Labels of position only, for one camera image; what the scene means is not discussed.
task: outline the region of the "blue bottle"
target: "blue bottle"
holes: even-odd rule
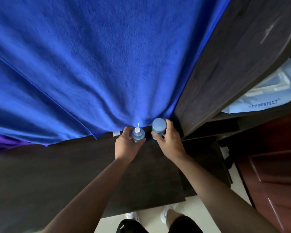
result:
[[[152,123],[152,131],[159,134],[160,136],[163,136],[165,130],[166,130],[167,124],[164,119],[157,118]]]
[[[142,128],[140,128],[139,125],[140,125],[140,122],[138,123],[138,127],[136,127],[132,131],[132,137],[136,143],[142,140],[145,136],[145,131]]]

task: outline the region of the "purple cloth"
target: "purple cloth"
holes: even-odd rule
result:
[[[21,145],[31,145],[33,143],[27,141],[20,141],[8,136],[0,135],[0,151],[18,147]]]

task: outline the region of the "white sneaker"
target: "white sneaker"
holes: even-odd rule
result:
[[[170,209],[172,209],[172,210],[175,211],[173,205],[166,205],[166,206],[164,207],[163,211],[161,212],[161,220],[162,220],[162,222],[163,222],[164,224],[166,224],[167,212],[168,212],[168,210],[170,210]]]
[[[136,212],[129,212],[125,214],[126,219],[135,220],[140,223],[138,214]]]

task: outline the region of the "finger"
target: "finger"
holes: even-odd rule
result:
[[[145,138],[141,139],[136,143],[136,145],[140,148],[144,144],[145,140],[146,140]]]
[[[156,132],[151,132],[152,136],[154,136],[154,138],[157,140],[157,142],[160,144],[161,142],[164,142],[165,140],[163,139],[163,137],[161,137],[160,135],[158,135]]]
[[[165,121],[166,121],[166,128],[167,129],[171,129],[171,128],[173,128],[173,122],[172,121],[170,121],[169,119],[165,119]]]
[[[130,132],[132,131],[132,129],[134,129],[133,126],[127,126],[127,127],[125,127],[125,128],[124,128],[124,131],[123,131],[123,133],[122,133],[122,135],[127,135],[127,136],[129,136],[129,135],[130,135]]]

